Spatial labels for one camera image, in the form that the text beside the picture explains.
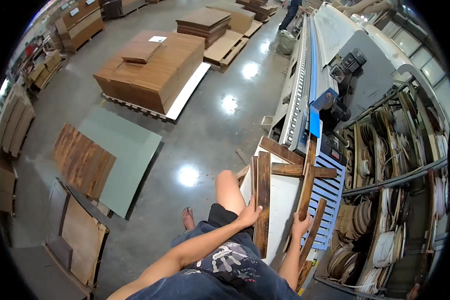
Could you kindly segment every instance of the black shorts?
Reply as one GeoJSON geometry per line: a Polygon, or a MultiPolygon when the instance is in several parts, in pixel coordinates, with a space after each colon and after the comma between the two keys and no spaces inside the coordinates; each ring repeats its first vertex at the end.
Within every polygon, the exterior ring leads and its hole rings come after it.
{"type": "MultiPolygon", "coordinates": [[[[221,206],[218,203],[214,203],[210,207],[210,213],[208,214],[207,223],[212,225],[213,227],[220,228],[222,226],[228,225],[235,221],[239,216],[226,210],[225,207],[221,206]]],[[[242,229],[240,232],[248,233],[250,237],[253,239],[253,227],[247,227],[242,229]]]]}

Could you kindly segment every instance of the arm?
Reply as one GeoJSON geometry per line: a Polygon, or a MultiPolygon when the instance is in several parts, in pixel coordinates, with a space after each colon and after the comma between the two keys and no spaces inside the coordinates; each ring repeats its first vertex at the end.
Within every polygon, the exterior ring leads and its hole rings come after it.
{"type": "Polygon", "coordinates": [[[125,299],[162,278],[174,275],[183,267],[203,259],[239,231],[254,224],[262,209],[259,206],[255,211],[255,200],[252,197],[249,205],[242,210],[238,218],[232,223],[188,239],[170,249],[162,258],[148,267],[138,279],[115,291],[108,297],[108,300],[125,299]]]}
{"type": "Polygon", "coordinates": [[[300,240],[312,225],[312,217],[306,213],[306,218],[299,221],[299,213],[293,214],[292,237],[285,259],[278,270],[278,275],[288,282],[288,286],[295,291],[299,279],[300,240]]]}

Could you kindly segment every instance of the paper label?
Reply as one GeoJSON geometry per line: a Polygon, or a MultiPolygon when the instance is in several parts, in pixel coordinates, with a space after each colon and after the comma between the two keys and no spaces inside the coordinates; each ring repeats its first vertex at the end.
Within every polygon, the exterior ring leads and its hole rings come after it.
{"type": "Polygon", "coordinates": [[[78,7],[75,7],[74,9],[70,10],[70,15],[73,17],[74,15],[78,14],[78,12],[78,7]]]}
{"type": "Polygon", "coordinates": [[[148,41],[149,42],[159,42],[159,43],[161,43],[161,42],[165,41],[166,38],[167,38],[166,36],[156,36],[155,35],[151,39],[149,39],[148,41]]]}

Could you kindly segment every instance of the blue jeans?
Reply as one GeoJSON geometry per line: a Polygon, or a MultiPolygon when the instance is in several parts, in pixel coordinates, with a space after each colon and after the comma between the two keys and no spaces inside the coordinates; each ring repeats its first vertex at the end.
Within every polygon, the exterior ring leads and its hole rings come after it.
{"type": "Polygon", "coordinates": [[[286,13],[285,18],[282,21],[282,24],[278,27],[279,30],[286,30],[287,26],[293,20],[297,12],[299,11],[299,5],[302,4],[302,0],[291,0],[290,6],[288,7],[288,11],[286,13]]]}

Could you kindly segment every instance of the hand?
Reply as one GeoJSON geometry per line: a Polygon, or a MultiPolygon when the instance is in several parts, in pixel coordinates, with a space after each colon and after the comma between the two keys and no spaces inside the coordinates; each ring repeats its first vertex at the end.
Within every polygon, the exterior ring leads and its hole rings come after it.
{"type": "Polygon", "coordinates": [[[312,217],[310,213],[306,213],[306,218],[303,221],[299,220],[299,213],[296,212],[293,214],[293,225],[292,225],[292,238],[301,239],[305,233],[309,230],[310,226],[312,226],[312,217]]]}
{"type": "Polygon", "coordinates": [[[236,218],[235,222],[240,224],[242,229],[252,226],[257,221],[258,216],[263,209],[264,208],[260,205],[257,207],[257,210],[255,210],[255,197],[251,196],[248,206],[240,212],[240,215],[236,218]]]}

